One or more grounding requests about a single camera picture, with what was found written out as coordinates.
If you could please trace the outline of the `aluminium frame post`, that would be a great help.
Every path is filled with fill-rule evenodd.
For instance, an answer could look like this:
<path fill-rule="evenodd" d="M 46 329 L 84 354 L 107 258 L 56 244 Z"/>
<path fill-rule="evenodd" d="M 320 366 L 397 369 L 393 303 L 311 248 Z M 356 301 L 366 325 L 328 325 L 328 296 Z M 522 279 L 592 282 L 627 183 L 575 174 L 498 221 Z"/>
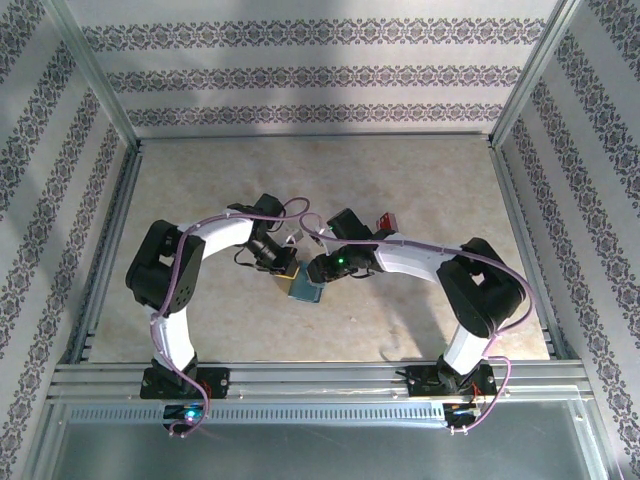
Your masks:
<path fill-rule="evenodd" d="M 139 138 L 66 1 L 40 1 L 120 137 L 138 150 Z"/>
<path fill-rule="evenodd" d="M 499 147 L 505 141 L 583 1 L 558 0 L 556 2 L 539 41 L 526 61 L 502 113 L 489 134 L 491 148 Z"/>

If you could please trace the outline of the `grey metal panel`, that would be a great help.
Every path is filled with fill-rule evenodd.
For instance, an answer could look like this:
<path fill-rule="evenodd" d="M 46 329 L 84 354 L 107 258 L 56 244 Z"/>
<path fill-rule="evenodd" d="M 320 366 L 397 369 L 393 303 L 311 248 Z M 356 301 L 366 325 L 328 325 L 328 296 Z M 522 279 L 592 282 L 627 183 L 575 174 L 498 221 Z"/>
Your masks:
<path fill-rule="evenodd" d="M 626 480 L 575 400 L 498 406 L 453 434 L 383 408 L 378 419 L 267 421 L 277 407 L 221 408 L 186 439 L 156 409 L 62 404 L 44 417 L 19 480 Z"/>

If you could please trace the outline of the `aluminium mounting rail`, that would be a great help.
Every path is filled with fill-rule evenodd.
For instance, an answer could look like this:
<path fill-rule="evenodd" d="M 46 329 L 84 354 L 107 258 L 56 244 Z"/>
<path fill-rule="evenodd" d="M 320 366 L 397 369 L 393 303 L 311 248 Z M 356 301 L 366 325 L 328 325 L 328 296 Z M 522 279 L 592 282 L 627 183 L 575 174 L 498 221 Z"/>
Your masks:
<path fill-rule="evenodd" d="M 231 363 L 229 401 L 336 403 L 357 400 L 401 402 L 407 383 L 392 363 Z M 46 398 L 67 402 L 115 402 L 139 399 L 142 363 L 84 363 L 55 368 Z M 514 361 L 503 399 L 591 400 L 594 393 L 579 360 Z"/>

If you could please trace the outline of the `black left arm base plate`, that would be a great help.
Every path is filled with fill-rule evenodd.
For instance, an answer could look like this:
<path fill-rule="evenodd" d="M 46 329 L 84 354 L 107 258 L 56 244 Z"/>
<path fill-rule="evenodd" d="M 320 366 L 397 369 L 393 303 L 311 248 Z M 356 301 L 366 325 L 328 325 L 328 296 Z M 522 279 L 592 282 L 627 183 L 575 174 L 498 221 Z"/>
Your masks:
<path fill-rule="evenodd" d="M 209 399 L 224 399 L 230 385 L 230 370 L 222 367 L 200 367 L 196 382 Z M 204 395 L 179 375 L 166 369 L 144 370 L 139 396 L 145 400 L 203 400 Z"/>

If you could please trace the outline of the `aluminium cross rail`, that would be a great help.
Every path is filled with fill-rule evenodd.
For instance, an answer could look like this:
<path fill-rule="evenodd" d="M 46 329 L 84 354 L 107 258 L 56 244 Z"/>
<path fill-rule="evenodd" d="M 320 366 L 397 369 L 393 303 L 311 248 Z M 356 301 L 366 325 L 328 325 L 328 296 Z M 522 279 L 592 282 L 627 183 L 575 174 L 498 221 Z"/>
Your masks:
<path fill-rule="evenodd" d="M 489 143 L 490 135 L 479 132 L 444 132 L 444 133 L 343 133 L 343 134 L 267 134 L 267 135 L 232 135 L 232 136 L 186 136 L 186 137 L 142 137 L 140 144 L 152 143 L 189 143 L 189 142 L 251 142 L 271 140 L 291 141 L 350 141 L 350 140 L 452 140 L 476 141 Z"/>

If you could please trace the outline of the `aluminium side rail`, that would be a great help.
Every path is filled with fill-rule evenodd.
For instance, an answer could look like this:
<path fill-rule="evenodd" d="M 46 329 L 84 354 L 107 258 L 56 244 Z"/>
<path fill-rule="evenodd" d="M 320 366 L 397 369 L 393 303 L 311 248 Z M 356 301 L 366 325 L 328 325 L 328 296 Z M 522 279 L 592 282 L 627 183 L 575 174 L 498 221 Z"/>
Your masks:
<path fill-rule="evenodd" d="M 558 324 L 551 298 L 535 255 L 536 251 L 527 229 L 526 218 L 522 212 L 507 164 L 502 153 L 492 145 L 489 145 L 489 155 L 514 233 L 524 272 L 534 292 L 536 311 L 541 328 L 546 333 L 545 344 L 549 355 L 552 360 L 575 360 L 577 356 L 571 348 L 567 347 Z"/>
<path fill-rule="evenodd" d="M 142 142 L 128 147 L 112 191 L 99 241 L 62 364 L 79 364 L 89 359 L 92 341 L 102 313 L 122 232 L 126 223 L 142 161 Z"/>

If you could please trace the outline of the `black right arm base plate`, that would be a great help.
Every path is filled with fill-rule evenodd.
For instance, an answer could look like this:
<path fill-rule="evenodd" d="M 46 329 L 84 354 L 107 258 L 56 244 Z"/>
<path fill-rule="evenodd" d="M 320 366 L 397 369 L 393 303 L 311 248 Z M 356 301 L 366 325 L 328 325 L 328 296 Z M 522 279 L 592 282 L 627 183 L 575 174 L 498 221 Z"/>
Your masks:
<path fill-rule="evenodd" d="M 479 363 L 463 375 L 438 365 L 409 365 L 398 374 L 404 376 L 411 397 L 478 397 L 497 393 L 493 369 L 486 363 Z"/>

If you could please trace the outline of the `teal card holder wallet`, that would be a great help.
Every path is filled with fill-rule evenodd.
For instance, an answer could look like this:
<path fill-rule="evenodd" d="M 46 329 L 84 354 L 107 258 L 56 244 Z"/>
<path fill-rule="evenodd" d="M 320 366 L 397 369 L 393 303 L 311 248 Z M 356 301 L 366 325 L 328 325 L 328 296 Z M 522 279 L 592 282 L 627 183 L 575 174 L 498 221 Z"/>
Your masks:
<path fill-rule="evenodd" d="M 307 303 L 317 304 L 326 286 L 326 277 L 316 261 L 303 262 L 292 280 L 288 297 Z"/>

